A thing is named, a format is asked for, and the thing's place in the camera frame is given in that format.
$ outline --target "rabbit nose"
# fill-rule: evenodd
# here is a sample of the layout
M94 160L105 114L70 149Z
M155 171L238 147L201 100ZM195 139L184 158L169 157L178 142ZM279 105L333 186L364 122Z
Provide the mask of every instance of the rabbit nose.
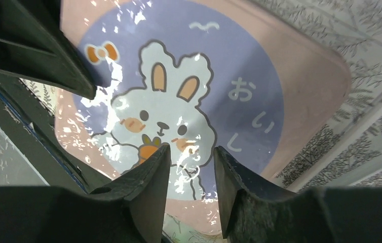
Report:
M170 128L167 124L162 123L162 122L160 122L160 121L157 122L157 125L158 125L161 129L163 129L163 130L167 130L167 129Z

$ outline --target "rabbit ear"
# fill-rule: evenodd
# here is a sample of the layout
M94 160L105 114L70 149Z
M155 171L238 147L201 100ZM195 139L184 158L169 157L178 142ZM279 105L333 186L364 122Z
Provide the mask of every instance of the rabbit ear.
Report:
M177 97L183 99L186 102L189 102L199 89L200 80L196 76L191 76L185 79L182 85L179 88Z
M151 76L151 84L153 91L166 91L167 86L167 76L166 76L166 68L162 63L156 63L152 67L152 76Z

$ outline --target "purple circle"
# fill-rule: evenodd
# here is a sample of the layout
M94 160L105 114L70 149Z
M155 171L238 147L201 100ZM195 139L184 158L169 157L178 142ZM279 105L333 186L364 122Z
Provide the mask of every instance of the purple circle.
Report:
M202 30L190 26L194 22L203 26L217 23L218 28L214 25ZM240 163L260 174L276 151L284 119L279 77L261 45L239 24L214 9L186 0L154 0L130 2L110 10L88 29L78 50L86 59L83 53L88 44L101 46L110 41L116 46L123 78L115 96L133 87L144 87L139 73L139 49L150 39L164 43L176 60L191 53L204 53L210 59L214 75L200 109L216 131L216 146L223 146ZM110 86L107 62L86 62L86 66L97 85ZM246 82L242 88L252 93L248 101L246 92L230 93L236 88L232 81L238 79ZM107 123L106 105L87 108L77 95L74 103L79 113L87 117L85 126L102 133ZM213 159L201 168L200 177L205 198L213 198Z

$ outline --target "rabbit eye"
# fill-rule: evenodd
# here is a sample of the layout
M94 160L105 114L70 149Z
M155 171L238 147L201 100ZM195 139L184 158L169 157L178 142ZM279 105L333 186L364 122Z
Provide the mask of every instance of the rabbit eye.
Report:
M188 129L186 128L186 126L185 125L180 125L179 126L179 128L178 128L178 134L179 135L185 135L185 133L186 133L186 131L187 131Z
M141 112L140 112L140 119L142 120L142 121L147 121L148 119L149 119L149 114L148 114L148 112L146 111L146 110L142 110Z

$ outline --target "rabbit illustration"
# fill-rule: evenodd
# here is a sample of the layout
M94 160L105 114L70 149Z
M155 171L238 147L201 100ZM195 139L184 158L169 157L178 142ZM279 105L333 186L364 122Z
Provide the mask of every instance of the rabbit illustration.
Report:
M103 155L120 173L138 166L162 144L170 144L168 197L201 199L200 167L211 159L216 134L200 100L213 77L209 59L201 53L182 56L178 63L158 40L140 53L144 88L133 88L112 99L119 122L110 133L94 136Z

